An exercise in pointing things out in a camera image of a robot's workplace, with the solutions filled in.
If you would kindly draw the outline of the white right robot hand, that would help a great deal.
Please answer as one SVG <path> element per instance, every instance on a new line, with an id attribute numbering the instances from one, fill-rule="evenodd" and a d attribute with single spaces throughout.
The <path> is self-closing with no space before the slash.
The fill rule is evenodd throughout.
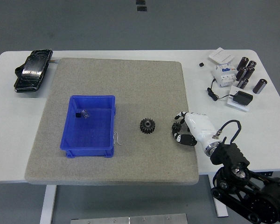
<path id="1" fill-rule="evenodd" d="M 175 116 L 175 120 L 179 118 L 182 120 L 172 125 L 172 134 L 178 143 L 186 146 L 195 146 L 200 142 L 206 152 L 216 149 L 220 144 L 220 140 L 215 136 L 217 131 L 207 115 L 180 112 Z M 179 133 L 184 123 L 189 129 L 189 134 Z"/>

